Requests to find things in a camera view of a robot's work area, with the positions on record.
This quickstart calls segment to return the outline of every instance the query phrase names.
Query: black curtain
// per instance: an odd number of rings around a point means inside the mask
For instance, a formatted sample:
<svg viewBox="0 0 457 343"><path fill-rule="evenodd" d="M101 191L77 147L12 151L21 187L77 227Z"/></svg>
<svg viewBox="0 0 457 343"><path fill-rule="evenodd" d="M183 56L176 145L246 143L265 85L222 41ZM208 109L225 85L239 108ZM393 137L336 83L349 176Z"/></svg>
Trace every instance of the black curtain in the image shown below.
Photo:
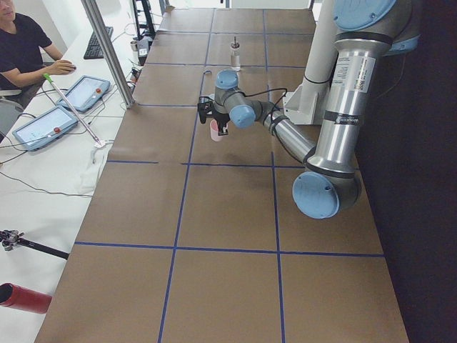
<svg viewBox="0 0 457 343"><path fill-rule="evenodd" d="M456 343L457 1L425 1L417 50L379 65L363 180L410 342Z"/></svg>

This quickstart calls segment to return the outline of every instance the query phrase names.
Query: black keyboard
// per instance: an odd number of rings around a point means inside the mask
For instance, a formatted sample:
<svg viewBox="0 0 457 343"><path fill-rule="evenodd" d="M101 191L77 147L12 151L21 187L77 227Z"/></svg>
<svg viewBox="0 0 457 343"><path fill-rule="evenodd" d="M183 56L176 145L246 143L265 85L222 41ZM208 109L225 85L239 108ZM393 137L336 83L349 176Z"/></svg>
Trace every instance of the black keyboard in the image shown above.
<svg viewBox="0 0 457 343"><path fill-rule="evenodd" d="M113 35L113 27L107 26L106 33L108 34L109 38ZM86 53L84 54L84 59L102 59L103 58L103 51L101 50L101 46L99 40L95 36L95 32L92 33L91 38L87 44Z"/></svg>

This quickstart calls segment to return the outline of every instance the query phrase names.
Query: office chair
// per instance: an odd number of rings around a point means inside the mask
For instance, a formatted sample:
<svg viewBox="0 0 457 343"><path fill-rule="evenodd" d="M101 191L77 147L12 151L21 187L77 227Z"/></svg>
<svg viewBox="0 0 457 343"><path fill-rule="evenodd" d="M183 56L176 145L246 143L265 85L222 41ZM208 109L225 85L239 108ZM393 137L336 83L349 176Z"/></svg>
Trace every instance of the office chair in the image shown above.
<svg viewBox="0 0 457 343"><path fill-rule="evenodd" d="M13 100L7 99L7 96L14 96L21 93L20 89L1 90L0 89L0 141L3 135L11 130L18 116L24 111L22 105Z"/></svg>

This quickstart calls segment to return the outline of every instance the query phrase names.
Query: red cylinder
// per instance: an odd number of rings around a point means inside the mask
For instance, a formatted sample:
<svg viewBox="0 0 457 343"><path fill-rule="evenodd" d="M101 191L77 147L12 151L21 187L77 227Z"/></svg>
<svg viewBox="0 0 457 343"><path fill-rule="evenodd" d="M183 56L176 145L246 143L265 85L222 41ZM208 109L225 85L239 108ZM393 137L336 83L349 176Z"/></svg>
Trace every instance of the red cylinder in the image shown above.
<svg viewBox="0 0 457 343"><path fill-rule="evenodd" d="M0 305L3 307L43 314L48 311L51 300L50 295L15 284L2 284L0 286Z"/></svg>

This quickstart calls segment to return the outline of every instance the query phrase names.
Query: man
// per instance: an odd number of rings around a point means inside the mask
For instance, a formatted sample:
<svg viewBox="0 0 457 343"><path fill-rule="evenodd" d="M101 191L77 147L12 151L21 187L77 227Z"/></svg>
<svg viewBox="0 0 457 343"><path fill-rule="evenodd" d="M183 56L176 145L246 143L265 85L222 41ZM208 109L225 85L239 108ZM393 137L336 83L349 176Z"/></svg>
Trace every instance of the man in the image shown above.
<svg viewBox="0 0 457 343"><path fill-rule="evenodd" d="M39 47L55 61L44 66ZM75 66L61 59L43 29L30 17L17 14L12 0L0 0L0 89L21 89L9 97L27 106L43 84L43 74L64 75Z"/></svg>

